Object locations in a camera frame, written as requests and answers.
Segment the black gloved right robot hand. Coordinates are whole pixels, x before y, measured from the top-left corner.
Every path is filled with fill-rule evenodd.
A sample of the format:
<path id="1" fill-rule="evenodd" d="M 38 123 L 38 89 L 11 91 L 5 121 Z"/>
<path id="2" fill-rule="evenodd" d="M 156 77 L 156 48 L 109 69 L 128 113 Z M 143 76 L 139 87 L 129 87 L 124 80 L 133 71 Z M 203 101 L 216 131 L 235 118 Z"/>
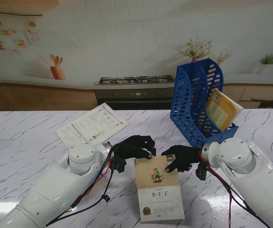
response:
<path id="1" fill-rule="evenodd" d="M 174 155 L 175 159 L 166 168 L 165 171 L 170 173 L 174 170 L 178 172 L 189 171 L 193 163 L 201 161 L 198 148 L 188 147 L 184 145 L 174 145 L 168 150 L 164 151 L 161 155 Z"/>

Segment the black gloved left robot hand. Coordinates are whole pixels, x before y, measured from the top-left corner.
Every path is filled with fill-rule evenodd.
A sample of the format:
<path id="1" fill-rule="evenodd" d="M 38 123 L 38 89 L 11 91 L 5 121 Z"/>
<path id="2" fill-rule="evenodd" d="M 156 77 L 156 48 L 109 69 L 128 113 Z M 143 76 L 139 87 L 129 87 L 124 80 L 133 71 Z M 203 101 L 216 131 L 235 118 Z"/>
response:
<path id="1" fill-rule="evenodd" d="M 156 156 L 155 141 L 149 136 L 133 135 L 113 147 L 114 161 L 125 162 L 130 158 L 152 159 Z"/>

